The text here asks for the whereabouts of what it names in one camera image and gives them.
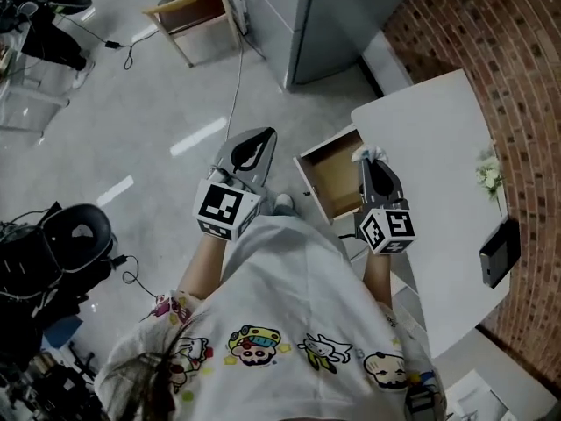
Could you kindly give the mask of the white cartoon print shirt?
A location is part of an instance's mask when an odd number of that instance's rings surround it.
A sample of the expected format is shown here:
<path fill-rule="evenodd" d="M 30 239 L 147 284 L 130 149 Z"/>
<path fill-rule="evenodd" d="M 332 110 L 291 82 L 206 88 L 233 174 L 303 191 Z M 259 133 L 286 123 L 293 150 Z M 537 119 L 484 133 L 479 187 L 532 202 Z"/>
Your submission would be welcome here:
<path fill-rule="evenodd" d="M 260 216 L 225 249 L 221 285 L 177 289 L 124 337 L 95 392 L 110 421 L 407 421 L 422 346 L 344 250 L 294 216 Z"/>

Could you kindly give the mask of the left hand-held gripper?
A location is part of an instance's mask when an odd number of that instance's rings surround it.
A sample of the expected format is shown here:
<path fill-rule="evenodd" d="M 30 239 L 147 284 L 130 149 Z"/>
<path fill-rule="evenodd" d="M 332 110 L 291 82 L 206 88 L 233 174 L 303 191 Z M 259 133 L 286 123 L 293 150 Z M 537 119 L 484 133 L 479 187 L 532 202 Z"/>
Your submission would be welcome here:
<path fill-rule="evenodd" d="M 193 216 L 202 233 L 236 241 L 259 215 L 266 196 L 260 186 L 268 176 L 276 142 L 277 132 L 262 127 L 223 143 L 215 158 L 221 169 L 213 169 L 201 180 L 195 195 Z"/>

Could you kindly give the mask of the person's right forearm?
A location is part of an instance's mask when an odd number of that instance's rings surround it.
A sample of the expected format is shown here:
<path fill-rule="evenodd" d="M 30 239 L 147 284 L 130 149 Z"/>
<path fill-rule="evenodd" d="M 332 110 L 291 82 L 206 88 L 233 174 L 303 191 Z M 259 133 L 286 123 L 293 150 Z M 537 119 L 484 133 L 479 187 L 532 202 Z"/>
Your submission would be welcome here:
<path fill-rule="evenodd" d="M 378 303 L 393 308 L 390 255 L 368 253 L 363 283 Z"/>

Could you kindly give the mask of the person's left forearm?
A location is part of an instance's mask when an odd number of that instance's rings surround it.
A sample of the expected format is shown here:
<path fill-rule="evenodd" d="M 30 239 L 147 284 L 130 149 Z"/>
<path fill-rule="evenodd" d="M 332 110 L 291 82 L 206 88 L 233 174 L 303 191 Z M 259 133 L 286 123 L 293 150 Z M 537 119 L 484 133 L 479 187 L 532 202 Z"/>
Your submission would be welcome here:
<path fill-rule="evenodd" d="M 177 290 L 199 300 L 208 298 L 221 285 L 227 241 L 203 234 Z"/>

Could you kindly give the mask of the grey metal cabinet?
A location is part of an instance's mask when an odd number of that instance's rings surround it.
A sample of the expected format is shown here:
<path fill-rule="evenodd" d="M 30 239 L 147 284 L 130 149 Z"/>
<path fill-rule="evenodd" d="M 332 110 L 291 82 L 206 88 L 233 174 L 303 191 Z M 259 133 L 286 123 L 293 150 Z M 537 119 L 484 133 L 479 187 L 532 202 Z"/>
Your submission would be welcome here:
<path fill-rule="evenodd" d="M 257 48 L 290 89 L 352 66 L 403 0 L 245 0 Z"/>

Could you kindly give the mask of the white-blue plastic bag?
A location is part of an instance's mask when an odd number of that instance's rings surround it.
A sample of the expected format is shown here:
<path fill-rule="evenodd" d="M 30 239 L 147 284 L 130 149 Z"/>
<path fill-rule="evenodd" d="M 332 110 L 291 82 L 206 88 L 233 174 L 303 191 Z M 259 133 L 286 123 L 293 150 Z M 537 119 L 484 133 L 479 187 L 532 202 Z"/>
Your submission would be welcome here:
<path fill-rule="evenodd" d="M 371 163 L 374 161 L 388 163 L 388 157 L 385 150 L 379 146 L 369 146 L 367 144 L 363 144 L 352 153 L 352 162 L 360 162 L 365 159 L 368 159 Z"/>

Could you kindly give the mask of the black box device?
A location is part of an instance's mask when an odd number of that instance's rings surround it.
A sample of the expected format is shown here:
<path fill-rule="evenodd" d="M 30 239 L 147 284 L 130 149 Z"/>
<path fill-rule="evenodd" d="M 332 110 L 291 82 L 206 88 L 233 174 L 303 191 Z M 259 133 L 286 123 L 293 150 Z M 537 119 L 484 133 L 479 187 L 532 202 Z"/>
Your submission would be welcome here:
<path fill-rule="evenodd" d="M 483 283 L 494 289 L 520 259 L 521 250 L 519 222 L 505 218 L 479 250 Z"/>

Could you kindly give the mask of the sheet of paper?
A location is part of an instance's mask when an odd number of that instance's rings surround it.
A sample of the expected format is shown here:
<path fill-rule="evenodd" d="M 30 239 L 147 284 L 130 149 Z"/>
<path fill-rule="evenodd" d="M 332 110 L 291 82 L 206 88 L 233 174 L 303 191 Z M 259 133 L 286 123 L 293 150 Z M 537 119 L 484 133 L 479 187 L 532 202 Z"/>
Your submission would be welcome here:
<path fill-rule="evenodd" d="M 490 385 L 472 370 L 446 391 L 446 421 L 502 421 L 508 407 Z"/>

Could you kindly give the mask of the black equipment pile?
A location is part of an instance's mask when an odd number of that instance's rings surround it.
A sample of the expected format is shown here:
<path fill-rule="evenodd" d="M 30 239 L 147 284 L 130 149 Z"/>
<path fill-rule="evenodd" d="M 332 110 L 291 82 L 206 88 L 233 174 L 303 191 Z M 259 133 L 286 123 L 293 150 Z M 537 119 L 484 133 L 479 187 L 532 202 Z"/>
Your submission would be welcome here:
<path fill-rule="evenodd" d="M 0 367 L 22 370 L 44 348 L 65 344 L 81 325 L 78 296 L 36 225 L 0 221 Z"/>

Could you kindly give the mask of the black harness buckle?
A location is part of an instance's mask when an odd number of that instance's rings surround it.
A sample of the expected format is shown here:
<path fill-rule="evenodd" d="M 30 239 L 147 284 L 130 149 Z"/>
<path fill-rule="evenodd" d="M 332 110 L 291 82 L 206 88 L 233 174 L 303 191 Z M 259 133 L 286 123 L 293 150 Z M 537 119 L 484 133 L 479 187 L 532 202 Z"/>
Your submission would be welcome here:
<path fill-rule="evenodd" d="M 442 417 L 442 398 L 431 386 L 417 383 L 411 386 L 405 398 L 407 421 L 439 421 Z"/>

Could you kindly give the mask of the wooden chair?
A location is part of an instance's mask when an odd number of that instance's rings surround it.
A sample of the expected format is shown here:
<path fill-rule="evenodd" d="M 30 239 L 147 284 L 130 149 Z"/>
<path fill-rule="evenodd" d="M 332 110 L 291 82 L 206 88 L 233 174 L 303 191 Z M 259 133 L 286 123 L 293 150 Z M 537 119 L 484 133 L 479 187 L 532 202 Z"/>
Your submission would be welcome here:
<path fill-rule="evenodd" d="M 189 68 L 194 64 L 176 40 L 195 28 L 226 21 L 235 47 L 241 48 L 229 0 L 160 0 L 156 6 L 142 10 L 142 13 L 151 20 Z"/>

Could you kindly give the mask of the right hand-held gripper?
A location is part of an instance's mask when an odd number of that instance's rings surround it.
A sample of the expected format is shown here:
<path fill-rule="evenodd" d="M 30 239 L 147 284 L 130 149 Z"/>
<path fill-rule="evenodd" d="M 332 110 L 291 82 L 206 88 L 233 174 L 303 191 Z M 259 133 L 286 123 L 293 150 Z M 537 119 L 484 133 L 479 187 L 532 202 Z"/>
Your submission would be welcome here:
<path fill-rule="evenodd" d="M 363 159 L 359 170 L 358 239 L 373 254 L 403 253 L 416 236 L 400 179 L 382 160 Z"/>

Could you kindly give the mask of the wooden drawer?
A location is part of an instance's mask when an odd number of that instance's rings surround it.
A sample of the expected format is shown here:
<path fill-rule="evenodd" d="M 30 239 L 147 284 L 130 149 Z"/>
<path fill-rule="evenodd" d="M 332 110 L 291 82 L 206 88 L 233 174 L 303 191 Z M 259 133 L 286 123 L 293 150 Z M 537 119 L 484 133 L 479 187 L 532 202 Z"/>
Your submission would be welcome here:
<path fill-rule="evenodd" d="M 354 125 L 296 155 L 294 162 L 327 224 L 346 217 L 362 204 L 358 165 L 352 154 L 362 146 Z"/>

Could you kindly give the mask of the white flower bouquet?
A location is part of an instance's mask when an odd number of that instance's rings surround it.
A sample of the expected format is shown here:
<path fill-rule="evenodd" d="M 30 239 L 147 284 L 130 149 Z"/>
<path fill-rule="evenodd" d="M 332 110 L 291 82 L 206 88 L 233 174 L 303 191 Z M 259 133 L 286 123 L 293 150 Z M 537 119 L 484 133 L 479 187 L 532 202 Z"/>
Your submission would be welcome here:
<path fill-rule="evenodd" d="M 475 174 L 479 186 L 485 190 L 489 199 L 498 201 L 499 193 L 503 188 L 504 176 L 493 146 L 489 146 L 479 153 Z"/>

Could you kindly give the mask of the person's white shoe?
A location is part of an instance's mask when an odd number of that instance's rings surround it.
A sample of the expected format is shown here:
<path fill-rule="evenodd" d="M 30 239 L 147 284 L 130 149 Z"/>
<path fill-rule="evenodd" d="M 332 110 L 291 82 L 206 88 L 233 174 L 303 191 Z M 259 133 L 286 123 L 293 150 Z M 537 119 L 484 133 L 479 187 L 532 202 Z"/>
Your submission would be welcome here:
<path fill-rule="evenodd" d="M 293 198 L 286 194 L 279 194 L 274 202 L 274 213 L 276 215 L 293 216 L 295 214 L 295 202 Z"/>

